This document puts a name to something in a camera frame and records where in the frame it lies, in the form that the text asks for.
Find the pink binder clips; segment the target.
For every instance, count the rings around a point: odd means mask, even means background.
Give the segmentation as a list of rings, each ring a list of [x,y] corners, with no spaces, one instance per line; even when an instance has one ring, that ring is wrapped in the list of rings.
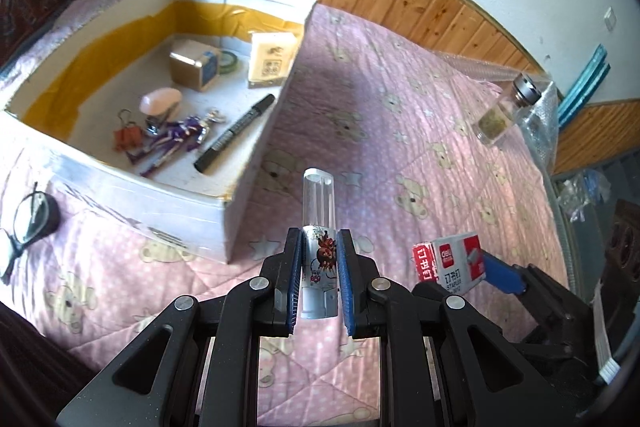
[[[129,109],[121,109],[117,118],[119,127],[113,132],[114,150],[135,150],[142,147],[143,133],[141,127],[131,118]]]

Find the purple pen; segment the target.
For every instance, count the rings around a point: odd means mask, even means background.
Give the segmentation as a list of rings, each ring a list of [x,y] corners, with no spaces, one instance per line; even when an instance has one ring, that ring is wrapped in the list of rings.
[[[143,176],[143,178],[149,178],[151,174],[160,169],[160,167],[163,167],[163,165],[165,165],[172,156],[177,154],[179,150],[182,150],[184,144],[186,144],[184,141],[166,141],[163,143],[157,142],[145,147],[140,152],[142,158],[149,156],[152,152],[160,152],[160,156],[158,156],[152,164],[149,165],[149,167],[146,167],[142,173],[140,173],[140,176]]]

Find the white cardboard box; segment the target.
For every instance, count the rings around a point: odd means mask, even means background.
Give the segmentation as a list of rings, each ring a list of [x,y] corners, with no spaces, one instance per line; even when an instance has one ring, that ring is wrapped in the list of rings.
[[[314,0],[120,0],[1,93],[82,198],[228,262]]]

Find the white wall socket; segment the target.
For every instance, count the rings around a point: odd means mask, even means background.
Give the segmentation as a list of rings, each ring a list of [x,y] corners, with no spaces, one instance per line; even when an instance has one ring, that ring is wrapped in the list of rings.
[[[603,20],[604,20],[606,29],[609,32],[612,32],[615,29],[615,26],[617,23],[617,18],[612,6],[609,6],[608,9],[606,10]]]

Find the red staples box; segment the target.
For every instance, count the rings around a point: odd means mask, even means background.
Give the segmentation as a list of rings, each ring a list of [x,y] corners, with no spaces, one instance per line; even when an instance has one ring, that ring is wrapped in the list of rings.
[[[420,282],[435,282],[450,294],[464,295],[486,279],[483,251],[475,232],[416,244],[412,257]]]

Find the black round case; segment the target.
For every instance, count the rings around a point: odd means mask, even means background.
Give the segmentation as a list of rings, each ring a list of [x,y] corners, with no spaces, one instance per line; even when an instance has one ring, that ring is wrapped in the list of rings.
[[[55,232],[60,220],[60,208],[55,198],[48,193],[35,191],[18,204],[13,219],[13,232],[20,243],[26,244]]]

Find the green tape roll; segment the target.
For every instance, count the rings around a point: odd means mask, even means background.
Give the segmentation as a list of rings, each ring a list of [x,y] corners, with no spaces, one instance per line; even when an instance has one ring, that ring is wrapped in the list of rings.
[[[221,50],[218,58],[218,74],[228,75],[238,68],[239,59],[238,56],[231,51]]]

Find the black eyeglasses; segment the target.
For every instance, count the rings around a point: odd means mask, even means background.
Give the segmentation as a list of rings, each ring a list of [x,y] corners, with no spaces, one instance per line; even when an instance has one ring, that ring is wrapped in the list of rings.
[[[9,230],[1,230],[1,283],[10,283],[16,260],[26,248],[42,235],[49,217],[46,196],[38,190],[38,183],[32,187],[17,205]]]

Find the clear plastic bag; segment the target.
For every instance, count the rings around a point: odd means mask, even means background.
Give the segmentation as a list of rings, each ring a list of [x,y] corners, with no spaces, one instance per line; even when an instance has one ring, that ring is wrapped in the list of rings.
[[[540,99],[518,123],[525,143],[538,167],[552,173],[559,141],[559,95],[555,83],[546,75],[530,75],[540,91]]]

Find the teal plastic strips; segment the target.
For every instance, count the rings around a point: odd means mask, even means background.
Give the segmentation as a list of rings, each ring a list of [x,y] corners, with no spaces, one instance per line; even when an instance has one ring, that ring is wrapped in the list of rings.
[[[590,101],[611,70],[608,51],[602,44],[594,50],[592,57],[579,74],[558,108],[559,130],[563,131]]]

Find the glass tea bottle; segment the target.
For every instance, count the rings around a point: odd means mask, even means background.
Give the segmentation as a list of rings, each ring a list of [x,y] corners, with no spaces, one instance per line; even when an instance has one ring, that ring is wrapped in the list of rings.
[[[526,72],[520,72],[496,101],[474,122],[472,129],[483,144],[494,145],[541,98],[541,91]]]

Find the black marker pen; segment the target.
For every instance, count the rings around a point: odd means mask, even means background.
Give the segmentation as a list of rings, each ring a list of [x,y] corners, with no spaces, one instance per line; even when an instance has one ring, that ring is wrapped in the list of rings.
[[[250,127],[255,120],[276,101],[273,94],[268,94],[262,98],[252,108],[245,113],[240,119],[235,121],[196,161],[193,167],[199,173],[204,173],[210,165],[229,147],[229,145],[237,138],[245,129]]]

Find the clear printed lighter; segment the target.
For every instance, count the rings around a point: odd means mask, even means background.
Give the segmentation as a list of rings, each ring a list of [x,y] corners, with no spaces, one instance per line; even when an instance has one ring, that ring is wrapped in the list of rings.
[[[331,173],[303,174],[303,272],[299,315],[303,320],[337,316],[335,181]]]

